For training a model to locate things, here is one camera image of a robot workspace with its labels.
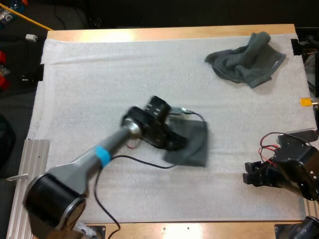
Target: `gray cloth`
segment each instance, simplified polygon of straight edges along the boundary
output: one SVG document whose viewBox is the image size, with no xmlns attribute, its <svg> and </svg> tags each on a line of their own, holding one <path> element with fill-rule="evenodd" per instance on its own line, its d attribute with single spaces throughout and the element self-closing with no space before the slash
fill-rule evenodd
<svg viewBox="0 0 319 239">
<path fill-rule="evenodd" d="M 169 125 L 174 132 L 186 137 L 188 142 L 185 148 L 167 151 L 163 159 L 177 165 L 205 167 L 208 160 L 207 123 L 171 118 Z"/>
<path fill-rule="evenodd" d="M 254 88 L 270 80 L 286 57 L 268 45 L 269 41 L 268 33 L 253 33 L 248 45 L 236 50 L 211 53 L 205 62 L 212 66 L 220 78 L 236 83 L 246 82 Z"/>
</svg>

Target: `blue band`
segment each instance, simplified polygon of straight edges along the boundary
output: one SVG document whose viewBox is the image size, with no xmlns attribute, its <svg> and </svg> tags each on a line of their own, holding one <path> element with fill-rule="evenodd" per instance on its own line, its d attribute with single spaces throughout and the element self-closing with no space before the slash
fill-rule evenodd
<svg viewBox="0 0 319 239">
<path fill-rule="evenodd" d="M 95 147 L 95 155 L 101 160 L 103 168 L 111 161 L 110 153 L 101 146 Z"/>
</svg>

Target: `gray towel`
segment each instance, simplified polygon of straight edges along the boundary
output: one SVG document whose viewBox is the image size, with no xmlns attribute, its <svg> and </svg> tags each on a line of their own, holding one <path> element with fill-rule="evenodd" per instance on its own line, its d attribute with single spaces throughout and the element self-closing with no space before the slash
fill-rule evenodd
<svg viewBox="0 0 319 239">
<path fill-rule="evenodd" d="M 236 83 L 246 82 L 254 88 L 270 80 L 286 57 L 268 45 L 269 41 L 268 33 L 253 33 L 248 45 L 236 50 L 211 53 L 205 62 L 212 66 L 220 78 Z"/>
</svg>

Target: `red object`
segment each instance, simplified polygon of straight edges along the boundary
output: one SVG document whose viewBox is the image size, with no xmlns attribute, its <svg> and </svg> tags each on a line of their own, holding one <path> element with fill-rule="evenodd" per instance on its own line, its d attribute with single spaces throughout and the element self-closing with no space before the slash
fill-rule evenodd
<svg viewBox="0 0 319 239">
<path fill-rule="evenodd" d="M 6 56 L 3 51 L 0 51 L 0 64 L 4 64 L 6 62 Z"/>
<path fill-rule="evenodd" d="M 9 88 L 9 86 L 10 86 L 9 81 L 7 81 L 5 77 L 0 76 L 0 90 L 5 91 Z"/>
</svg>

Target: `wooden table edge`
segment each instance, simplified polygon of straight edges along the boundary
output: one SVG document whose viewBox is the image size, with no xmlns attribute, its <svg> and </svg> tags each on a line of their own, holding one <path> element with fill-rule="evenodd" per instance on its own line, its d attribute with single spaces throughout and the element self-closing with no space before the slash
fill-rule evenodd
<svg viewBox="0 0 319 239">
<path fill-rule="evenodd" d="M 172 28 L 132 28 L 49 31 L 47 38 L 66 42 L 132 42 L 226 36 L 249 36 L 252 32 L 293 34 L 293 24 L 200 26 Z"/>
</svg>

